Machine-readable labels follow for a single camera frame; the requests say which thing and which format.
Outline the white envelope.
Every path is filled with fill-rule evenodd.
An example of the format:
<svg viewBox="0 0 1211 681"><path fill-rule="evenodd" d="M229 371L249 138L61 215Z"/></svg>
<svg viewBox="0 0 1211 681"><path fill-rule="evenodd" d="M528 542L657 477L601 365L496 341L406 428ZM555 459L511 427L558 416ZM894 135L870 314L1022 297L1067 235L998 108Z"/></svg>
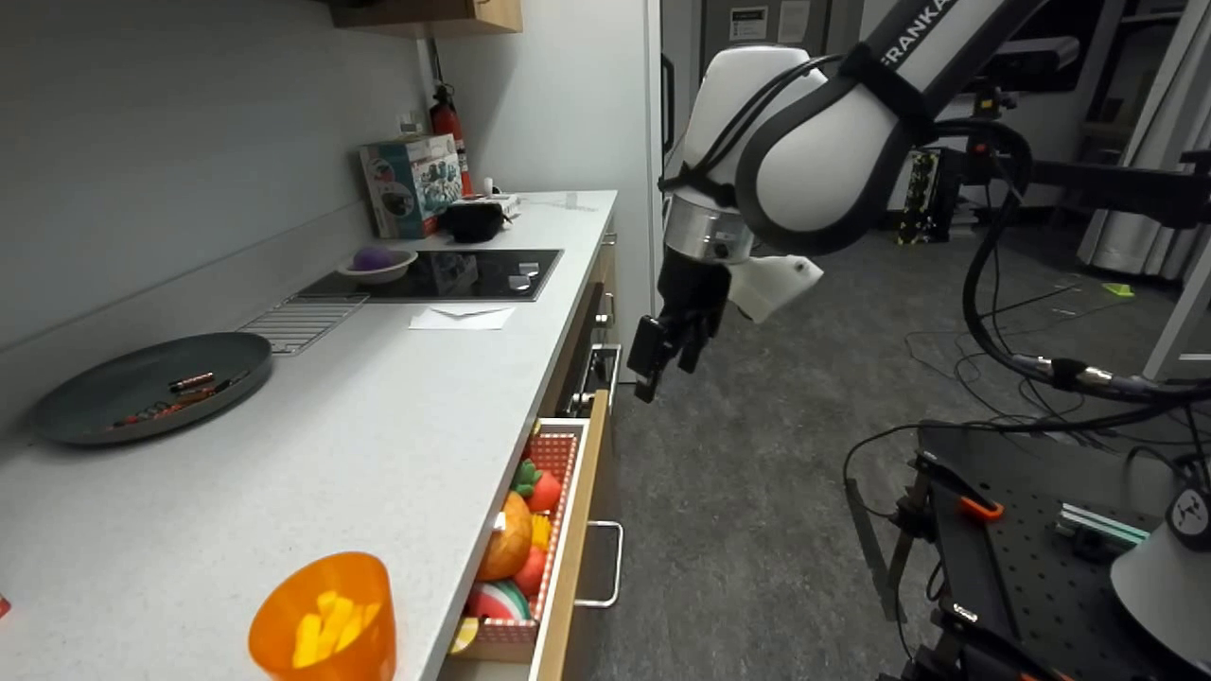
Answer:
<svg viewBox="0 0 1211 681"><path fill-rule="evenodd" d="M424 331L498 331L509 324L513 307L425 307L408 328Z"/></svg>

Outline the red patterned basket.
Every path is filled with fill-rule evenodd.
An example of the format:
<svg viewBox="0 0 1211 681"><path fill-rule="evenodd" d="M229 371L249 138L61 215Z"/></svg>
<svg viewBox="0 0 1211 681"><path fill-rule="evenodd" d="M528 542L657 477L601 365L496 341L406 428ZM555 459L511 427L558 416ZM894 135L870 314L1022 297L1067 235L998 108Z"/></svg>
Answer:
<svg viewBox="0 0 1211 681"><path fill-rule="evenodd" d="M536 599L529 600L533 616L530 620L481 620L480 636L463 654L465 658L523 663L534 654L543 623L549 616L551 603L553 603L553 586L557 582L556 570L561 555L564 520L570 508L572 474L575 473L579 460L579 445L580 441L575 434L533 433L520 454L520 462L533 460L536 468L553 474L563 488L558 507L553 509L553 513L549 513L551 523L553 523L553 534L551 534L549 563L546 563L543 586ZM516 470L518 470L518 465L515 467L512 477ZM511 482L512 479L509 482L506 496L511 491ZM494 522L497 522L497 517L493 517L490 533Z"/></svg>

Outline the wooden drawer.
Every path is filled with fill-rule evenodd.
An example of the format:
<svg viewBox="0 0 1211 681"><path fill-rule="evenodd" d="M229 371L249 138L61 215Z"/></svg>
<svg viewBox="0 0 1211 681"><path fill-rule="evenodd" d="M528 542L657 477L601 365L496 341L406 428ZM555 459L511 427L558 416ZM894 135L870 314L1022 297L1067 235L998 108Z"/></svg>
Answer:
<svg viewBox="0 0 1211 681"><path fill-rule="evenodd" d="M615 534L587 530L589 520L618 522L618 486L613 451L613 410L597 393L587 418L536 418L522 433L506 477L520 463L533 433L570 433L579 437L572 474L570 508L562 532L553 603L528 662L505 663L446 656L438 681L589 681L591 649L610 610L578 608L575 599L606 599L612 591Z"/></svg>

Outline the orange plastic cup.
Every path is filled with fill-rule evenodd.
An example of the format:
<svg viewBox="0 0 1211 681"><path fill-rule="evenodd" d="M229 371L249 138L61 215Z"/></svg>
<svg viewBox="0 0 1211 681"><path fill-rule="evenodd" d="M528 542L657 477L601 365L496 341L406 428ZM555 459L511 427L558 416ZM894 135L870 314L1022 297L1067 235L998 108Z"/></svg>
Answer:
<svg viewBox="0 0 1211 681"><path fill-rule="evenodd" d="M291 668L298 620L315 610L320 593L380 601L369 630L328 660ZM295 570L269 595L252 620L248 652L272 681L394 681L397 666L394 595L388 570L372 553L331 553Z"/></svg>

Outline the red toy tomato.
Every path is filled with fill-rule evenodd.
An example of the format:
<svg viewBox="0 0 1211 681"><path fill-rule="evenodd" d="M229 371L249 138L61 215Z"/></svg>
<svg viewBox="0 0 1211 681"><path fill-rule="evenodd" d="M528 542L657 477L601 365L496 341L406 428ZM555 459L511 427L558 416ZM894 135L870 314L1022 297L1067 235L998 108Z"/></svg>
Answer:
<svg viewBox="0 0 1211 681"><path fill-rule="evenodd" d="M522 460L510 490L526 500L529 513L549 514L558 507L563 488L553 474L536 468L533 460Z"/></svg>

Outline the black pouch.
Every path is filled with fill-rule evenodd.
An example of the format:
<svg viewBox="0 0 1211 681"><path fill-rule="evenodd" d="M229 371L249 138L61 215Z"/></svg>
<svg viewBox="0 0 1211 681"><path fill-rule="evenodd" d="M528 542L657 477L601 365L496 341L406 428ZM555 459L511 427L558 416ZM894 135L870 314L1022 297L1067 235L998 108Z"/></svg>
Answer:
<svg viewBox="0 0 1211 681"><path fill-rule="evenodd" d="M438 217L438 228L454 244L484 244L497 238L510 223L497 205L447 207Z"/></svg>

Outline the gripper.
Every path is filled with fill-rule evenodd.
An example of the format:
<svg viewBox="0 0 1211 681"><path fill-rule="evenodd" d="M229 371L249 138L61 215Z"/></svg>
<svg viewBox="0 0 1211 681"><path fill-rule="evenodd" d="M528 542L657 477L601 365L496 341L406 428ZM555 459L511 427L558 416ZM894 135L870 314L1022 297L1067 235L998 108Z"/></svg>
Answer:
<svg viewBox="0 0 1211 681"><path fill-rule="evenodd" d="M695 372L702 350L721 327L730 285L731 274L723 264L662 248L658 276L662 308L658 316L639 317L626 361L635 374L633 393L639 401L654 401L662 371L675 357L684 374Z"/></svg>

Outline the red toy fruit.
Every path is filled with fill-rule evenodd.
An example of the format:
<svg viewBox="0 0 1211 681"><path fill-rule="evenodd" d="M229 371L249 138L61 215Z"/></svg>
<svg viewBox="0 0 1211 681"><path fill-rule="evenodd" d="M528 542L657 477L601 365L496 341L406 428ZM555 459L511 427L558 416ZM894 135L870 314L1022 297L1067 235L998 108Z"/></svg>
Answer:
<svg viewBox="0 0 1211 681"><path fill-rule="evenodd" d="M540 546L529 546L524 563L512 577L515 586L518 586L520 594L528 601L536 599L541 590L546 563L549 563L549 553Z"/></svg>

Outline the dark grey round tray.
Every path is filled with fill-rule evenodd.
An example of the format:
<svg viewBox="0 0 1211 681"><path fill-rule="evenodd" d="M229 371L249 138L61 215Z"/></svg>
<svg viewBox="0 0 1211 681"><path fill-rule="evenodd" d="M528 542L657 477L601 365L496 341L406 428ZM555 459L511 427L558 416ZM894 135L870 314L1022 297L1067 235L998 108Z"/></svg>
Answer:
<svg viewBox="0 0 1211 681"><path fill-rule="evenodd" d="M229 391L159 420L107 431L126 414L159 401L173 402L170 382L213 372L216 385L234 374L247 374ZM264 338L241 332L195 334L113 357L64 382L40 400L30 427L39 437L58 445L121 445L157 437L229 410L259 391L272 374L272 353Z"/></svg>

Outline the white bowl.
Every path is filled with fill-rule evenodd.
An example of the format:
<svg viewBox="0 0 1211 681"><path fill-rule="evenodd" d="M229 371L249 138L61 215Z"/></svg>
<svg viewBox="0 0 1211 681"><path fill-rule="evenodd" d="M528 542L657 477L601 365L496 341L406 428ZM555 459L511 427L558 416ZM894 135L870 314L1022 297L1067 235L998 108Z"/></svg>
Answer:
<svg viewBox="0 0 1211 681"><path fill-rule="evenodd" d="M342 262L340 267L335 268L335 273L342 277L352 281L352 284L365 286L394 284L394 281L402 279L407 274L408 268L418 259L419 253L411 250L390 250L394 251L394 256L396 257L396 264L394 267L381 269L381 271L351 271L349 267L354 254L356 253L355 252L354 254L350 254L350 258Z"/></svg>

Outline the patterned board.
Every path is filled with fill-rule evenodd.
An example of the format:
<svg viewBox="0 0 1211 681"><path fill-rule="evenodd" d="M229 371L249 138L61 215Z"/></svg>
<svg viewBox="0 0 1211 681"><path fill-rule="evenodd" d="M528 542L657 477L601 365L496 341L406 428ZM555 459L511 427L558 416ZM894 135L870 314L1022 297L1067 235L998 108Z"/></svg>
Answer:
<svg viewBox="0 0 1211 681"><path fill-rule="evenodd" d="M903 211L896 228L897 245L930 244L936 225L932 202L939 181L941 150L935 148L912 151L908 183L905 187Z"/></svg>

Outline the orange toy pumpkin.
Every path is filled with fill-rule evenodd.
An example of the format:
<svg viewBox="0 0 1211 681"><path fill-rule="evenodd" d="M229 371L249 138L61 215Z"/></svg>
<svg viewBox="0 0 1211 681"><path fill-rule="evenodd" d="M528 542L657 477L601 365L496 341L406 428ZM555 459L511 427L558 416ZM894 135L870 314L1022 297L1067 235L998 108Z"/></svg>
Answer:
<svg viewBox="0 0 1211 681"><path fill-rule="evenodd" d="M533 537L530 510L523 496L510 491L503 500L497 522L476 570L477 582L511 579L529 559Z"/></svg>

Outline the orange clamp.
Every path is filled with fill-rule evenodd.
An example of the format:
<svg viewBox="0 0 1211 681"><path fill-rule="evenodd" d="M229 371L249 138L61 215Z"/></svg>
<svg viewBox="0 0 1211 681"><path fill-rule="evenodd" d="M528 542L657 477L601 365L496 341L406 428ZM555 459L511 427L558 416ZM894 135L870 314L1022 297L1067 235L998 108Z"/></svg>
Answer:
<svg viewBox="0 0 1211 681"><path fill-rule="evenodd" d="M917 454L916 468L924 474L932 483L943 486L957 496L957 513L970 517L972 522L987 526L995 523L1003 517L1005 508L999 500L991 499L978 483L971 483L955 468L939 458L930 451L922 451Z"/></svg>

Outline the yellow toy pieces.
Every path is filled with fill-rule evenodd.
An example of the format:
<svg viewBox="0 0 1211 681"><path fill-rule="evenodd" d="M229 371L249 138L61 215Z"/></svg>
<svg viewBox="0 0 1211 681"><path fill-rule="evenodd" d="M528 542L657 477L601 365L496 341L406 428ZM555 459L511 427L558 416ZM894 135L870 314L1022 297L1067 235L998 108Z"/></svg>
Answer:
<svg viewBox="0 0 1211 681"><path fill-rule="evenodd" d="M335 590L320 593L315 610L298 620L291 668L314 666L346 649L363 637L380 611L380 601L356 601Z"/></svg>

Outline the green metal bracket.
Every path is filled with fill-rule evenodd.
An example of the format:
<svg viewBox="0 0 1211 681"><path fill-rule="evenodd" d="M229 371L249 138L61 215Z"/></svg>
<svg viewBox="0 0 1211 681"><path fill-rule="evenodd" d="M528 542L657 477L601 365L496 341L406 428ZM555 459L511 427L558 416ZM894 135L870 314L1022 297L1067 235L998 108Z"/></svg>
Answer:
<svg viewBox="0 0 1211 681"><path fill-rule="evenodd" d="M1054 531L1091 562L1112 562L1150 538L1150 532L1069 503L1060 505Z"/></svg>

